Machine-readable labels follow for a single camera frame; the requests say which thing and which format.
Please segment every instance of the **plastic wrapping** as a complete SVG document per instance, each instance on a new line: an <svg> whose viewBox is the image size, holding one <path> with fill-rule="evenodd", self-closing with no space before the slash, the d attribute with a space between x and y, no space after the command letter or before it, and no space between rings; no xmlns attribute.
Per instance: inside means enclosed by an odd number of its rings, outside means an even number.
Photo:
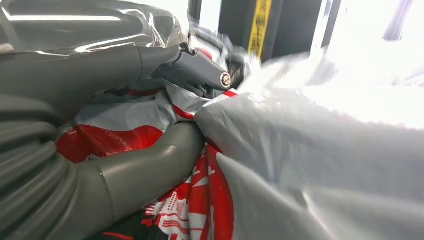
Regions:
<svg viewBox="0 0 424 240"><path fill-rule="evenodd" d="M172 13L130 1L16 0L0 6L3 54L66 57L128 45L170 48L187 41Z"/></svg>
<svg viewBox="0 0 424 240"><path fill-rule="evenodd" d="M233 239L422 239L424 89L324 53L271 62L194 117L221 151Z"/></svg>

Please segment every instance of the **white plastic sheet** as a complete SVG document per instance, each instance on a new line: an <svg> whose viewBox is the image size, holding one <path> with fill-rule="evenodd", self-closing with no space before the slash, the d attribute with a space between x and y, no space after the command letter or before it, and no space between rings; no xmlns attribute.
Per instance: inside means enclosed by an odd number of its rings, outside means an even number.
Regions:
<svg viewBox="0 0 424 240"><path fill-rule="evenodd" d="M367 63L291 56L197 112L221 151L233 239L423 238L424 89ZM371 82L345 81L355 68Z"/></svg>

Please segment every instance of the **silver screw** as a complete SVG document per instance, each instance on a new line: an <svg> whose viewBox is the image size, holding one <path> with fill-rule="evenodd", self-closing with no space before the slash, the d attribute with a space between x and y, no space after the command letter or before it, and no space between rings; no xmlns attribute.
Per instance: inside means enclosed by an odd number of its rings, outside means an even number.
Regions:
<svg viewBox="0 0 424 240"><path fill-rule="evenodd" d="M223 72L221 74L220 80L221 80L221 85L224 88L227 89L227 88L229 88L231 86L231 76L228 74L228 72Z"/></svg>

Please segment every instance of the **ribbed hose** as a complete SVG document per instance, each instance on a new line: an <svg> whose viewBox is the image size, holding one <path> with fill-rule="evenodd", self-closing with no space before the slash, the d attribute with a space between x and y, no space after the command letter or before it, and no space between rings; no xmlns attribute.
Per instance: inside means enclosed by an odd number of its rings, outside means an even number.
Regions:
<svg viewBox="0 0 424 240"><path fill-rule="evenodd" d="M1 240L87 238L183 182L204 148L199 128L182 122L147 149L73 164L56 153L54 110L0 103Z"/></svg>
<svg viewBox="0 0 424 240"><path fill-rule="evenodd" d="M43 239L76 190L76 167L56 154L52 109L24 98L0 101L0 239Z"/></svg>

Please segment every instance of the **yellow strap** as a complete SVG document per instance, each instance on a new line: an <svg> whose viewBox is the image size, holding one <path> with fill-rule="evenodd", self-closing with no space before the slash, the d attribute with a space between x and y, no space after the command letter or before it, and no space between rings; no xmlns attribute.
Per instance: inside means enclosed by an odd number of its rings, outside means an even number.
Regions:
<svg viewBox="0 0 424 240"><path fill-rule="evenodd" d="M273 0L256 0L248 51L255 52L259 57L262 56L272 4Z"/></svg>

